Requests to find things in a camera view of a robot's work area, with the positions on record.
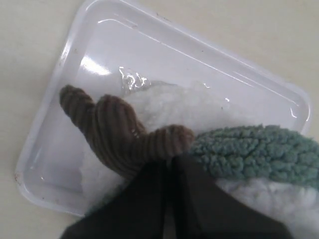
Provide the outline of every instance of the plush toy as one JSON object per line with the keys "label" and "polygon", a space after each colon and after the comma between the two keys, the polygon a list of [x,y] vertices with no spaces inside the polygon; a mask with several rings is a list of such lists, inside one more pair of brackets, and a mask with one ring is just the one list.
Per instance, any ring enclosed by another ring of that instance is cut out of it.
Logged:
{"label": "plush toy", "polygon": [[64,87],[60,104],[99,160],[131,179],[141,167],[189,153],[214,178],[268,178],[319,188],[319,145],[278,126],[221,128],[198,135],[181,125],[146,132],[124,100],[103,96],[97,104],[81,89]]}

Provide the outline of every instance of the plastic tray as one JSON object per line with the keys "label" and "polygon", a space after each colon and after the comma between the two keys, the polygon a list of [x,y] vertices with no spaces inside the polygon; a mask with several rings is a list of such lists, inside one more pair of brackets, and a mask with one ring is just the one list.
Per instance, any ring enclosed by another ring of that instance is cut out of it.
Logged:
{"label": "plastic tray", "polygon": [[74,19],[16,167],[20,192],[31,202],[84,213],[79,167],[85,140],[60,109],[58,92],[71,83],[95,99],[120,95],[120,67],[183,86],[200,80],[264,124],[305,133],[310,123],[311,102],[300,88],[135,2],[89,0]]}

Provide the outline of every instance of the green terry fabric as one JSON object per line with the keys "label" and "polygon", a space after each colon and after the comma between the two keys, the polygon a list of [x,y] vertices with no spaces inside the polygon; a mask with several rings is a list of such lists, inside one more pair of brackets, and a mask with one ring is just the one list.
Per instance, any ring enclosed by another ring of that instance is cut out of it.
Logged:
{"label": "green terry fabric", "polygon": [[217,129],[196,138],[191,155],[214,178],[265,177],[319,189],[319,145],[278,126]]}

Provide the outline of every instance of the tray rim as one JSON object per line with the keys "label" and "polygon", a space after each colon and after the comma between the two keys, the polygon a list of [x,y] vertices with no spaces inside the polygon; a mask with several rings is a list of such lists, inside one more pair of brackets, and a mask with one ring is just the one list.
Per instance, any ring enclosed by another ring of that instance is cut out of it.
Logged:
{"label": "tray rim", "polygon": [[249,60],[246,60],[246,59],[238,56],[237,54],[235,54],[231,51],[228,51],[227,49],[225,49],[217,44],[214,44],[211,41],[204,39],[200,35],[184,28],[183,26],[181,26],[179,24],[171,22],[167,18],[159,15],[157,12],[143,6],[142,4],[136,2],[135,0],[86,0],[78,8],[78,10],[75,14],[74,20],[71,23],[66,40],[64,42],[63,50],[60,53],[60,57],[58,58],[56,65],[53,69],[53,73],[50,77],[48,86],[45,90],[44,97],[42,98],[39,110],[37,111],[37,113],[33,119],[28,136],[25,139],[25,143],[23,145],[23,148],[21,150],[20,156],[19,156],[17,164],[16,164],[15,173],[14,173],[14,178],[15,178],[16,184],[18,186],[20,193],[31,203],[33,203],[37,206],[43,207],[43,208],[48,208],[48,209],[54,210],[54,211],[65,212],[65,213],[69,213],[72,215],[81,216],[80,214],[71,212],[66,206],[57,205],[57,204],[54,204],[51,202],[47,202],[45,200],[42,200],[42,199],[34,196],[26,188],[25,182],[23,181],[23,171],[24,171],[26,163],[28,161],[27,156],[30,155],[31,149],[35,143],[36,137],[37,137],[38,132],[41,128],[41,124],[43,123],[44,118],[46,116],[46,113],[49,109],[48,105],[54,97],[54,93],[55,93],[56,87],[59,83],[60,76],[62,74],[62,69],[63,69],[64,64],[65,64],[65,60],[70,52],[70,48],[71,48],[71,45],[75,39],[75,36],[77,35],[77,32],[80,29],[79,26],[81,25],[82,19],[86,14],[86,10],[96,2],[105,2],[105,3],[109,2],[109,3],[126,4],[126,5],[132,7],[136,10],[141,11],[143,14],[146,14],[146,15],[148,15],[156,20],[159,20],[160,22],[164,23],[168,27],[173,28],[175,31],[179,31],[185,35],[188,35],[189,37],[204,44],[205,46],[207,46],[209,48],[213,48],[214,50],[218,51],[219,53],[224,54],[229,58],[232,58],[236,61],[241,62],[245,66],[252,68],[255,72],[269,78],[269,80],[273,81],[274,83],[276,83],[282,87],[285,87],[286,89],[298,94],[299,96],[301,96],[301,98],[306,103],[306,105],[308,107],[308,112],[309,112],[308,118],[305,121],[304,126],[303,126],[302,130],[300,131],[300,133],[306,134],[308,132],[310,124],[312,122],[312,118],[313,118],[313,104],[311,102],[309,95],[302,88],[298,87],[297,85],[292,84],[292,83],[288,83],[283,78],[281,78],[277,75],[274,75],[273,73],[262,68],[261,66],[258,66],[257,64],[255,64]]}

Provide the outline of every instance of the brown corduroy fabric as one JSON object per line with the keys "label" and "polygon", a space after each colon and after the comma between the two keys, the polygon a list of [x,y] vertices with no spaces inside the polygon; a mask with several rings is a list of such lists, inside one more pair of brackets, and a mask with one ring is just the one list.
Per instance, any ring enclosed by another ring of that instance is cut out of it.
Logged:
{"label": "brown corduroy fabric", "polygon": [[60,91],[60,105],[99,160],[126,178],[147,162],[183,154],[194,141],[192,130],[182,125],[147,133],[134,109],[116,96],[104,95],[94,103],[82,89],[67,85]]}

